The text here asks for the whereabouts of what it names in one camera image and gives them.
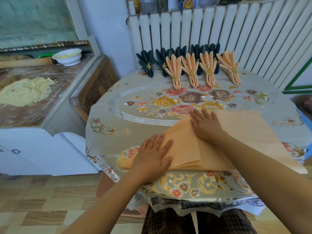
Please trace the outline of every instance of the plastic tablecloth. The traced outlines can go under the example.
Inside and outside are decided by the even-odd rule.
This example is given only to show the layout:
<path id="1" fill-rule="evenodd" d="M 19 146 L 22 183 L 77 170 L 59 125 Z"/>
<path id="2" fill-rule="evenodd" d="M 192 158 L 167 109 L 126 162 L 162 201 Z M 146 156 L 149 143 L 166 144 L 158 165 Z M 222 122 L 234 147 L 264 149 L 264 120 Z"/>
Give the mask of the plastic tablecloth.
<path id="1" fill-rule="evenodd" d="M 175 90 L 171 78 L 163 77 L 160 70 L 155 70 L 153 78 L 143 70 L 127 75 L 92 106 L 86 126 L 86 156 L 117 182 L 126 172 L 118 165 L 136 154 L 147 137 L 165 132 L 191 108 L 197 108 L 259 110 L 285 149 L 303 163 L 312 133 L 296 106 L 262 77 L 242 69 L 239 74 L 240 86 L 220 70 L 214 86 L 208 86 L 201 75 L 196 88 L 183 75 L 180 90 Z M 256 102 L 261 92 L 267 94 L 267 103 Z M 167 171 L 160 180 L 142 186 L 129 208 L 145 203 L 155 212 L 173 208 L 180 216 L 194 211 L 220 216 L 232 208 L 257 215 L 265 207 L 239 173 L 214 171 Z"/>

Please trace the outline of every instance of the hand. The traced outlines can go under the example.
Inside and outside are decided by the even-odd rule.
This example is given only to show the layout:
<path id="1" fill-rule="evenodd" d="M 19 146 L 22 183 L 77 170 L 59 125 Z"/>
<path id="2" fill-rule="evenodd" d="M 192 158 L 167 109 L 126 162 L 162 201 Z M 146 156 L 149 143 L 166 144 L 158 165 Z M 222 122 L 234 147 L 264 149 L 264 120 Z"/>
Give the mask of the hand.
<path id="1" fill-rule="evenodd" d="M 216 117 L 215 112 L 211 115 L 204 109 L 202 113 L 197 109 L 190 110 L 192 117 L 191 123 L 195 134 L 209 142 L 214 142 L 216 139 L 221 138 L 224 131 L 222 130 L 221 124 Z"/>
<path id="2" fill-rule="evenodd" d="M 154 134 L 141 145 L 128 171 L 128 173 L 134 176 L 134 179 L 140 182 L 140 185 L 158 180 L 170 167 L 173 157 L 169 156 L 163 162 L 162 158 L 171 148 L 173 139 L 169 140 L 165 146 L 160 148 L 164 137 L 164 133 L 159 138 L 158 134 Z"/>

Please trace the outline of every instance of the plaid pants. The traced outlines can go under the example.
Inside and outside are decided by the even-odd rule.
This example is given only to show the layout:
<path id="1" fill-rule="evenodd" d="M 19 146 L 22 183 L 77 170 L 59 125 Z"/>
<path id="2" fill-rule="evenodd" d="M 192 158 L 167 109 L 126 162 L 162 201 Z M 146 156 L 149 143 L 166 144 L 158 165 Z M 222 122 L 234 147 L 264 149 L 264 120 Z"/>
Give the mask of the plaid pants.
<path id="1" fill-rule="evenodd" d="M 241 209 L 230 209 L 217 217 L 212 213 L 196 212 L 198 233 L 209 234 L 257 234 Z M 195 234 L 191 214 L 178 216 L 171 209 L 154 212 L 149 207 L 142 229 L 142 234 Z"/>

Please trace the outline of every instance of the cabinet handle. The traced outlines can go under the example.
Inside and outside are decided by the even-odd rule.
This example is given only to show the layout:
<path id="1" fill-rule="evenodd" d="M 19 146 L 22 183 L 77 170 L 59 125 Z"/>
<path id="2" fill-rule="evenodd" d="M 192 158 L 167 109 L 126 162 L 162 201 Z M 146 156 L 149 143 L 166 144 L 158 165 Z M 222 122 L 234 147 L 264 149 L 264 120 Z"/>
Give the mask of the cabinet handle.
<path id="1" fill-rule="evenodd" d="M 11 150 L 13 153 L 15 153 L 15 154 L 19 154 L 21 151 L 19 151 L 18 149 L 12 149 Z"/>

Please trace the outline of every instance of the green frame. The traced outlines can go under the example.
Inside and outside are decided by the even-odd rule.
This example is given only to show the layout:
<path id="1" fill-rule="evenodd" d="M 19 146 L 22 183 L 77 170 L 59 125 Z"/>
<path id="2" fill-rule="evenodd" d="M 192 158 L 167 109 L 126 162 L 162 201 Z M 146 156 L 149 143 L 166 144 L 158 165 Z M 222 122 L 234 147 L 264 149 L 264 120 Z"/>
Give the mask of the green frame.
<path id="1" fill-rule="evenodd" d="M 302 73 L 310 66 L 312 63 L 312 57 L 308 62 L 302 67 L 302 69 L 298 72 L 298 74 L 289 82 L 289 84 L 285 87 L 283 94 L 312 94 L 312 90 L 305 90 L 305 89 L 312 89 L 312 85 L 307 86 L 296 86 L 293 87 L 292 85 L 296 80 L 302 75 Z"/>

